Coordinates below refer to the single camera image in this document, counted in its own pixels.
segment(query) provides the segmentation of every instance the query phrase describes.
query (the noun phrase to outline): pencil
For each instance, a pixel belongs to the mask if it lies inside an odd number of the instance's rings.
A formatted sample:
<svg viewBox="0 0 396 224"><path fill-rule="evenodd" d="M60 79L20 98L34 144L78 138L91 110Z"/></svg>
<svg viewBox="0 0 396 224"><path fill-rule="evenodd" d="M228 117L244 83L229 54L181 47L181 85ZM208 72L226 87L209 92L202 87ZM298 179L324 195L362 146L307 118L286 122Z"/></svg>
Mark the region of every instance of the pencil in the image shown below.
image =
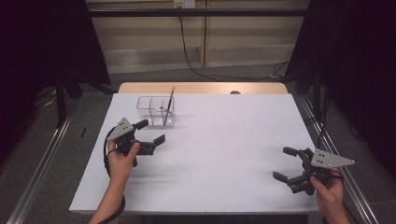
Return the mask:
<svg viewBox="0 0 396 224"><path fill-rule="evenodd" d="M174 93L174 91L175 91L175 87L172 87L171 97L169 97L168 108L166 109L166 115L165 115L165 120L163 121L163 125L166 124L166 120L168 119L168 114L169 114L169 110L170 110L170 108L171 108L172 98L173 98L173 93Z"/></svg>

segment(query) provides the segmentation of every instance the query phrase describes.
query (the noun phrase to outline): black curtain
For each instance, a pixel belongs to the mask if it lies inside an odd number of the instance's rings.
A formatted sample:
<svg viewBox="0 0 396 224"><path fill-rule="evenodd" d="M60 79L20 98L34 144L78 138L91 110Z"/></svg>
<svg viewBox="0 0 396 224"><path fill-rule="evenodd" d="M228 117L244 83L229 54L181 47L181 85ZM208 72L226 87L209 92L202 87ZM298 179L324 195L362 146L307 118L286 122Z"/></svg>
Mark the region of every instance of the black curtain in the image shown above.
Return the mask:
<svg viewBox="0 0 396 224"><path fill-rule="evenodd" d="M54 86L110 84L105 60L84 0L1 1L0 136L3 161L33 117L35 96Z"/></svg>

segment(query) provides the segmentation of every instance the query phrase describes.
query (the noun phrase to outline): metal rail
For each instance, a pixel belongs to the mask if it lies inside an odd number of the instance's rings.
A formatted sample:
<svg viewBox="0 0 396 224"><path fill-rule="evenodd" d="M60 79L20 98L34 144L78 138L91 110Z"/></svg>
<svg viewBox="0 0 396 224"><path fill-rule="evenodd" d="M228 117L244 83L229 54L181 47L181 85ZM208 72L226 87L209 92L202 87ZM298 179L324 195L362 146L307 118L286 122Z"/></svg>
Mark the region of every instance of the metal rail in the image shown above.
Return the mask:
<svg viewBox="0 0 396 224"><path fill-rule="evenodd" d="M72 115L76 111L77 105L78 100L73 102L70 113L66 117L63 125L60 128L56 129L51 141L49 142L49 145L47 146L43 158L41 159L40 163L35 169L35 173L30 179L28 186L26 187L17 205L12 210L7 224L22 224L25 220L27 213L29 212L29 209L35 199L35 196L37 195L40 186L44 180L44 177L46 176L48 168L50 167L50 163L52 162L52 159L56 154L56 150L58 149L58 146L61 144L62 139L64 138L64 134L66 133L66 130L69 126Z"/></svg>
<svg viewBox="0 0 396 224"><path fill-rule="evenodd" d="M214 9L214 8L163 8L163 9L91 9L89 11L55 10L42 11L44 16L91 16L91 17L321 17L332 13L330 10L308 9Z"/></svg>
<svg viewBox="0 0 396 224"><path fill-rule="evenodd" d="M301 100L309 117L313 118L314 117L313 106L309 101L308 97L303 96L301 97ZM313 124L316 131L320 135L320 132L323 128L322 123L314 120ZM335 144L333 143L332 139L327 133L326 129L324 129L322 133L321 140L327 151L331 152L334 155L338 155L338 156L340 155L337 148L335 147ZM353 203L355 204L356 208L361 214L361 218L363 219L364 223L367 224L378 223L378 220L376 219L375 214L370 207L370 204L368 204L367 199L364 197L363 193L361 192L361 189L358 187L358 184L355 182L355 179L352 177L352 174L349 172L347 167L340 167L339 169L344 177L344 185L346 187L346 190L348 191Z"/></svg>

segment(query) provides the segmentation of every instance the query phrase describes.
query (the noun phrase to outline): wire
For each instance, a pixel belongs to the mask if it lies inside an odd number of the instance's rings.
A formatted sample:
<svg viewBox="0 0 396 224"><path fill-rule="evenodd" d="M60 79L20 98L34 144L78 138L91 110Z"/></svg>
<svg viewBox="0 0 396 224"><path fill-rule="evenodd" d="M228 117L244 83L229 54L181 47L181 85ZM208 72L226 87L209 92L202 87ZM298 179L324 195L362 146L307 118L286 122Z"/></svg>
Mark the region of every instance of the wire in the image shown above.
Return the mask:
<svg viewBox="0 0 396 224"><path fill-rule="evenodd" d="M268 79L268 78L272 78L272 76L269 76L269 77L234 77L234 76L223 76L223 75L205 75L205 74L202 74L202 73L197 72L197 71L192 67L191 62L190 62L190 59L189 59L189 55L188 55L187 50L186 50L186 41L185 41L185 38L184 38L183 19L182 19L181 17L179 17L178 19L179 19L179 22L180 22L181 36L182 36L182 39L183 39L184 58L185 58L185 60L186 60L187 66L188 66L188 67L190 68L190 70L191 70L193 73L195 73L196 75L198 75L198 76L200 76L200 77L206 77L206 78L215 80L215 81L217 81L217 82L221 82L221 80L216 79L215 77L238 78L238 79L245 79L245 80L265 80L265 79Z"/></svg>

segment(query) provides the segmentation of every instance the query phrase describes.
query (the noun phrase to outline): wrist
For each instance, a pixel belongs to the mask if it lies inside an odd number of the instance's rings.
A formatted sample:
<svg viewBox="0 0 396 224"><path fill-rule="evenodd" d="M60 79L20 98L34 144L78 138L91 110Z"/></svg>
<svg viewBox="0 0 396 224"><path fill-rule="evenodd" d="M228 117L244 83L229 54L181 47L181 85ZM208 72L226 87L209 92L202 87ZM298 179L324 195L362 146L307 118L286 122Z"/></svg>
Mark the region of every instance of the wrist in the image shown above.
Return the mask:
<svg viewBox="0 0 396 224"><path fill-rule="evenodd" d="M324 216L328 224L349 224L349 219L345 211L336 215Z"/></svg>

